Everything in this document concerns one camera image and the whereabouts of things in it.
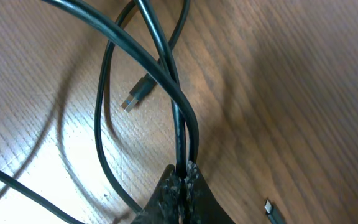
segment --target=wood grain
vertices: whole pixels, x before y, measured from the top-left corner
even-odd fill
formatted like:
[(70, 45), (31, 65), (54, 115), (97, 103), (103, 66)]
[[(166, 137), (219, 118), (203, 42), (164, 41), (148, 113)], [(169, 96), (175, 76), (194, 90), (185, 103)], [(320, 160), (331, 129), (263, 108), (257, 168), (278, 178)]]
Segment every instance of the wood grain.
[[(90, 1), (115, 18), (127, 1)], [(166, 34), (181, 1), (152, 1)], [(126, 27), (157, 52), (139, 13)], [(106, 38), (40, 1), (0, 1), (0, 169), (86, 223), (134, 215), (93, 136)], [(173, 51), (200, 127), (199, 165), (236, 223), (358, 223), (358, 1), (194, 0)], [(142, 206), (175, 162), (170, 99), (119, 105), (144, 70), (121, 49), (103, 117), (108, 161)], [(61, 223), (14, 190), (0, 223)]]

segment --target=metal connector tip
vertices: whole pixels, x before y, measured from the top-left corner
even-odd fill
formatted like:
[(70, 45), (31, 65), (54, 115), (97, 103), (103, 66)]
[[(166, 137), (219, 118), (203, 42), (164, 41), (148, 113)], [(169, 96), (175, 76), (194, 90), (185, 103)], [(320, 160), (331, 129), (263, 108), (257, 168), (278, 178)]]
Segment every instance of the metal connector tip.
[(122, 103), (121, 107), (124, 108), (126, 112), (130, 112), (133, 107), (137, 104), (138, 100), (132, 95), (129, 95), (126, 100)]
[(272, 212), (272, 204), (269, 202), (269, 200), (266, 200), (265, 202), (265, 209), (268, 214)]

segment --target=cable bundle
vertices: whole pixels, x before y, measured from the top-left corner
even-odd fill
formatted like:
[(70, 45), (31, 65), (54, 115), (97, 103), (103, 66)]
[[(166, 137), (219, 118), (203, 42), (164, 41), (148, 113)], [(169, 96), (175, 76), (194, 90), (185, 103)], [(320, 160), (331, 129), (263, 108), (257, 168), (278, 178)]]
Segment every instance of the cable bundle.
[[(98, 95), (96, 97), (96, 106), (94, 114), (94, 135), (96, 139), (96, 149), (98, 152), (99, 161), (103, 171), (112, 185), (113, 189), (120, 195), (120, 197), (128, 204), (134, 212), (139, 213), (142, 208), (128, 195), (128, 193), (118, 183), (108, 166), (108, 162), (104, 155), (103, 145), (101, 140), (101, 105), (103, 99), (104, 84), (110, 72), (112, 53), (115, 45), (122, 48), (132, 58), (138, 61), (148, 72), (140, 82), (131, 90), (131, 97), (136, 101), (143, 99), (143, 97), (150, 92), (153, 86), (158, 83), (168, 93), (172, 99), (172, 113), (175, 125), (175, 142), (176, 142), (176, 174), (179, 177), (186, 176), (186, 134), (185, 125), (189, 132), (189, 161), (196, 162), (198, 153), (198, 124), (195, 113), (191, 107), (186, 96), (180, 90), (178, 74), (175, 66), (171, 50), (175, 46), (180, 32), (185, 23), (190, 0), (184, 0), (183, 8), (180, 14), (178, 23), (173, 31), (173, 34), (167, 42), (160, 23), (155, 15), (155, 12), (149, 0), (131, 0), (127, 6), (122, 10), (116, 23), (110, 20), (105, 15), (101, 14), (95, 8), (82, 0), (43, 0), (53, 6), (56, 6), (75, 17), (86, 22), (90, 26), (99, 30), (108, 39), (106, 50), (104, 52), (101, 72), (99, 77)], [(130, 13), (130, 11), (138, 6), (147, 27), (149, 28), (155, 46), (157, 48), (160, 60), (156, 62), (153, 57), (139, 45), (128, 33), (120, 28), (122, 22)], [(0, 171), (0, 181), (12, 187), (18, 192), (29, 197), (37, 202), (62, 220), (67, 223), (82, 223), (73, 217), (69, 216), (48, 200), (41, 197), (39, 194), (28, 189), (17, 180), (9, 177), (7, 174)]]

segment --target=cable connector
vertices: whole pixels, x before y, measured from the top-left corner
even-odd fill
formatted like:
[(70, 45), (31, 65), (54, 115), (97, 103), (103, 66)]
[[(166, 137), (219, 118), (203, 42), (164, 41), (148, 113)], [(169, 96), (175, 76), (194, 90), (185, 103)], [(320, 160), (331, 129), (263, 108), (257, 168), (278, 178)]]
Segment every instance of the cable connector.
[(154, 79), (149, 74), (146, 74), (131, 89), (129, 96), (122, 102), (121, 107), (124, 108), (126, 112), (130, 112), (137, 102), (142, 101), (143, 98), (152, 91), (155, 84)]
[(272, 224), (285, 224), (282, 214), (273, 204), (270, 203), (269, 200), (266, 200), (265, 202), (265, 209), (266, 215)]

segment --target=wooden table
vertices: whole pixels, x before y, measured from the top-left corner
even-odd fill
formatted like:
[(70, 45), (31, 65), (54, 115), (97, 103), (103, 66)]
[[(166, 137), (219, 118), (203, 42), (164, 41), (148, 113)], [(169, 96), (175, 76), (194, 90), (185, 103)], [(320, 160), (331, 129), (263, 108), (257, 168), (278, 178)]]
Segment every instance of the wooden table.
[[(126, 2), (90, 3), (115, 19)], [(152, 3), (170, 35), (182, 1)], [(157, 58), (139, 13), (126, 31)], [(0, 0), (0, 169), (83, 222), (129, 223), (94, 146), (106, 42), (48, 4)], [(194, 0), (173, 55), (198, 163), (236, 223), (269, 223), (267, 197), (288, 223), (358, 223), (358, 1)], [(175, 162), (164, 91), (119, 106), (144, 74), (116, 50), (102, 120), (111, 168), (142, 206)], [(0, 199), (0, 223), (61, 222), (15, 190)]]

